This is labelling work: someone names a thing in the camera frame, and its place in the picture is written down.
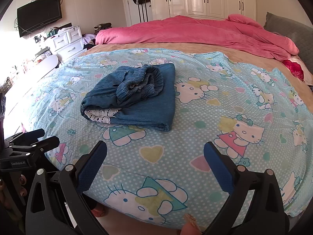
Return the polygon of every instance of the pink duvet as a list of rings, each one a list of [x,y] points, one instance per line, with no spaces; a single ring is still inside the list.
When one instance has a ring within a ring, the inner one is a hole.
[[[299,53],[289,38],[270,33],[256,21],[239,14],[229,15],[223,21],[176,16],[101,30],[96,37],[96,44],[145,42],[211,44],[279,61]]]

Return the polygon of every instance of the human hand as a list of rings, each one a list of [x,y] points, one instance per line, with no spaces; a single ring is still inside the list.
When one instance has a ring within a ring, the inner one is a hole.
[[[185,214],[184,218],[186,220],[186,224],[183,226],[180,235],[201,235],[202,232],[197,225],[196,219],[190,215]]]

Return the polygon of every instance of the gray pillow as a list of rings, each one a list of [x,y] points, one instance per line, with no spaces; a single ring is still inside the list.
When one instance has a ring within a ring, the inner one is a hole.
[[[299,57],[313,74],[313,28],[267,12],[264,29],[290,38],[300,51]]]

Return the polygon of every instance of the television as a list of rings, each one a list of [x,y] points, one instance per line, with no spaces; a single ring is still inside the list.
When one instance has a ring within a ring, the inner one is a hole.
[[[36,0],[17,9],[20,37],[52,24],[62,18],[60,0]]]

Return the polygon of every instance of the blue bed sheet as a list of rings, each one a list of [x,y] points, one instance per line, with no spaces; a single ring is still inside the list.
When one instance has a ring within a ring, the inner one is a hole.
[[[176,69],[170,132],[81,116],[84,96],[117,67],[167,62]],[[210,224],[228,194],[204,159],[208,141],[251,171],[273,169],[287,214],[298,215],[313,195],[313,115],[279,70],[235,63],[221,52],[129,49],[78,57],[41,79],[18,108],[28,131],[43,128],[45,137],[60,138],[47,153],[59,169],[104,140],[108,155],[87,195],[142,221],[181,228],[189,213],[200,226]]]

